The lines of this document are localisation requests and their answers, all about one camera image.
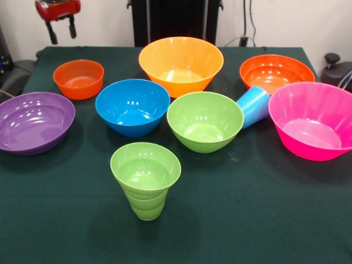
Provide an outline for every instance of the purple bowl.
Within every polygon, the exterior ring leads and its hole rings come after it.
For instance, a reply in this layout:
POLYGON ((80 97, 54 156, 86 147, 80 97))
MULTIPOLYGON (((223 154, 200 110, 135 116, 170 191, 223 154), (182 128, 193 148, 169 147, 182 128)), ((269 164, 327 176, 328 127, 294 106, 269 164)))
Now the purple bowl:
POLYGON ((58 145, 67 135, 75 107, 52 92, 26 93, 0 104, 0 150, 35 155, 58 145))

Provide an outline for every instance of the large orange bowl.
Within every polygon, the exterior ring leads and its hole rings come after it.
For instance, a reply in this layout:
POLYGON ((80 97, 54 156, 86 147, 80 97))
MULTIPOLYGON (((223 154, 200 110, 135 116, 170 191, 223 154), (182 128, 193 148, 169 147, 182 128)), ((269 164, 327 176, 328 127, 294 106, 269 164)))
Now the large orange bowl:
POLYGON ((139 64, 152 81, 177 98, 203 91, 223 67, 224 57, 216 46, 199 38, 168 37, 144 47, 139 64))
POLYGON ((247 89, 259 86, 270 95, 287 84, 315 81, 314 73, 307 65, 275 54, 249 58, 241 65, 240 76, 247 89))

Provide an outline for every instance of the magenta bowl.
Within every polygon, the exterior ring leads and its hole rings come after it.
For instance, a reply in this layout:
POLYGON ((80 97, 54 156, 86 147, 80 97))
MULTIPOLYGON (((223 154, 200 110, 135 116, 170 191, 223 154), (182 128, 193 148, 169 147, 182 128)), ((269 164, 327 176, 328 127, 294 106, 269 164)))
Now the magenta bowl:
POLYGON ((269 113, 283 145, 312 161, 352 150, 352 93, 320 82, 296 82, 277 90, 269 113))

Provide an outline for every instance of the green bowl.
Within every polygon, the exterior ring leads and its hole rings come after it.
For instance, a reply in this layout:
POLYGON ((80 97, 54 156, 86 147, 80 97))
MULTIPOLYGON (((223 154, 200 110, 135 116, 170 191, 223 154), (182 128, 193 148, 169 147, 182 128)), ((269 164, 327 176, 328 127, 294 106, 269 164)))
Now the green bowl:
POLYGON ((187 93, 172 102, 166 116, 176 138, 199 153, 225 147, 244 124, 239 105, 215 92, 187 93))
POLYGON ((110 167, 133 211, 148 221, 160 215, 168 189, 181 175, 181 164, 174 153, 146 142, 116 150, 110 167))

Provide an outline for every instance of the orange bowl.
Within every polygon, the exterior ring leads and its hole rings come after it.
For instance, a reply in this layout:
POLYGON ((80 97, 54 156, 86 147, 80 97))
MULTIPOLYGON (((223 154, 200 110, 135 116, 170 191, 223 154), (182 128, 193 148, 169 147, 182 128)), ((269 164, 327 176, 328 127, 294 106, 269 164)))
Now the orange bowl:
POLYGON ((168 37, 144 47, 139 64, 152 81, 177 98, 203 91, 223 67, 224 57, 216 46, 199 38, 168 37))
POLYGON ((97 62, 78 59, 59 66, 54 82, 64 96, 84 100, 97 95, 103 87, 104 67, 97 62))
POLYGON ((280 87, 300 81, 315 81, 313 71, 290 57, 266 54, 246 60, 240 76, 247 89, 259 86, 272 95, 280 87))

